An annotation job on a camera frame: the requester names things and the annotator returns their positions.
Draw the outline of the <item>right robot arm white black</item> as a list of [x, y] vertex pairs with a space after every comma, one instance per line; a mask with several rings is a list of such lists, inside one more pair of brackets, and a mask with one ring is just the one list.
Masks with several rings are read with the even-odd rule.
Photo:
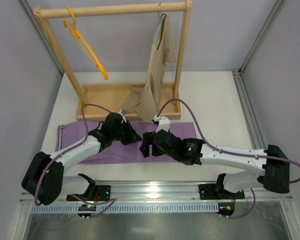
[[145, 158], [166, 155], [187, 166], [220, 165], [240, 169], [238, 173], [218, 175], [215, 191], [221, 198], [260, 187], [277, 194], [290, 191], [290, 164], [276, 145], [253, 150], [211, 148], [202, 139], [181, 139], [160, 130], [144, 133], [139, 150]]

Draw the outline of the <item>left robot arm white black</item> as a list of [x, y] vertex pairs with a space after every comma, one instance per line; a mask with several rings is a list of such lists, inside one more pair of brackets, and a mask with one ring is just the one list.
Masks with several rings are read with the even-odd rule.
[[50, 205], [60, 196], [79, 201], [93, 198], [96, 182], [85, 174], [65, 176], [65, 172], [86, 158], [96, 155], [113, 142], [131, 145], [142, 138], [122, 113], [110, 112], [101, 128], [88, 130], [84, 138], [51, 154], [38, 152], [32, 159], [21, 186], [34, 197], [34, 204]]

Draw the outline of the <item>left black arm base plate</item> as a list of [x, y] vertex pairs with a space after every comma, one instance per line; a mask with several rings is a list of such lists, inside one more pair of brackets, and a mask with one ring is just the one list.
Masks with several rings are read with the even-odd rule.
[[68, 202], [84, 200], [86, 202], [108, 201], [111, 197], [110, 185], [93, 185], [89, 186], [83, 194], [70, 194], [66, 196]]

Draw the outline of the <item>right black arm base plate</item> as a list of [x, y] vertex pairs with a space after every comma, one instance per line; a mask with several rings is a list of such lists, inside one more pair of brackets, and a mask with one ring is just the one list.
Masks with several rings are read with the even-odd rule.
[[231, 193], [225, 190], [220, 184], [205, 183], [198, 185], [199, 196], [201, 200], [234, 200], [245, 199], [244, 191]]

